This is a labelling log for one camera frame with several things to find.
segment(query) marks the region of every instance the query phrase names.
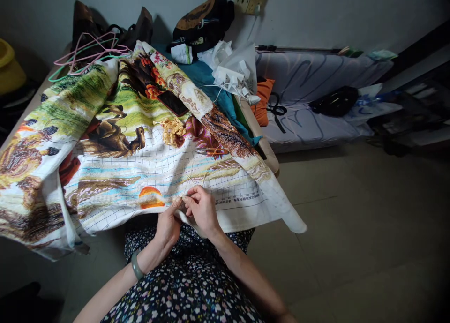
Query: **floor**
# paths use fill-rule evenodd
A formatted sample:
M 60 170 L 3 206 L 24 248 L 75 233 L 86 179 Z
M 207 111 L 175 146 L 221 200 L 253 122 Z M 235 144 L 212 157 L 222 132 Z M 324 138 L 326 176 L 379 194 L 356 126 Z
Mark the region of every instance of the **floor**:
M 396 158 L 366 144 L 279 156 L 279 182 L 308 225 L 258 227 L 249 256 L 299 322 L 423 322 L 447 280 L 447 164 Z M 65 299 L 71 322 L 124 264 L 121 228 L 90 238 L 91 254 L 51 263 L 1 238 L 0 296 L 37 280 Z

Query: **cushion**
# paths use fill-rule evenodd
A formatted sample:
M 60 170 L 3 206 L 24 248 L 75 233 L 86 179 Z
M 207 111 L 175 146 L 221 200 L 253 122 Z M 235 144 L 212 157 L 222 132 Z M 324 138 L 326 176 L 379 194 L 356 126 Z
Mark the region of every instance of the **cushion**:
M 258 82 L 257 95 L 261 98 L 261 101 L 255 106 L 252 106 L 252 111 L 261 127 L 265 127 L 269 124 L 269 120 L 267 119 L 267 103 L 270 94 L 272 93 L 274 83 L 275 81 L 272 79 L 266 79 L 265 82 Z

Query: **woman's left hand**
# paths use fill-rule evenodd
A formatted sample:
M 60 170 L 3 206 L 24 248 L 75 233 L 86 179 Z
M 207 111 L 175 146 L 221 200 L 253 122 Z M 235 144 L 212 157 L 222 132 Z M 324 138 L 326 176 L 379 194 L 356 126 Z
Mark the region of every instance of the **woman's left hand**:
M 178 196 L 163 213 L 158 216 L 155 239 L 163 246 L 173 247 L 180 237 L 181 220 L 175 217 L 175 211 L 181 206 Z

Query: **bracelet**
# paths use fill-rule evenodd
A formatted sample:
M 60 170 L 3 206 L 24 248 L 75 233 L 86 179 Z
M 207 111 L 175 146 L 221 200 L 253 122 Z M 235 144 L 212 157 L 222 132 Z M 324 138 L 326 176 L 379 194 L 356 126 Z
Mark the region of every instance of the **bracelet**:
M 144 277 L 144 273 L 142 272 L 141 268 L 139 268 L 139 265 L 137 264 L 137 254 L 140 252 L 140 250 L 136 250 L 133 255 L 131 255 L 131 266 L 133 267 L 133 271 L 135 272 L 136 278 L 139 281 Z

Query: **floral dress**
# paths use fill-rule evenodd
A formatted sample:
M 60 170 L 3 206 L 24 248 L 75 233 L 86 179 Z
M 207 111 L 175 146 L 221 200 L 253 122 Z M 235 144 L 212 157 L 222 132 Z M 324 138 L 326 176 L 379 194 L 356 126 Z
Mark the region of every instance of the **floral dress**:
M 157 216 L 142 215 L 126 224 L 125 257 L 143 249 L 156 233 Z M 227 236 L 247 253 L 254 229 Z M 181 225 L 169 256 L 137 282 L 102 322 L 262 322 L 236 284 L 216 248 Z

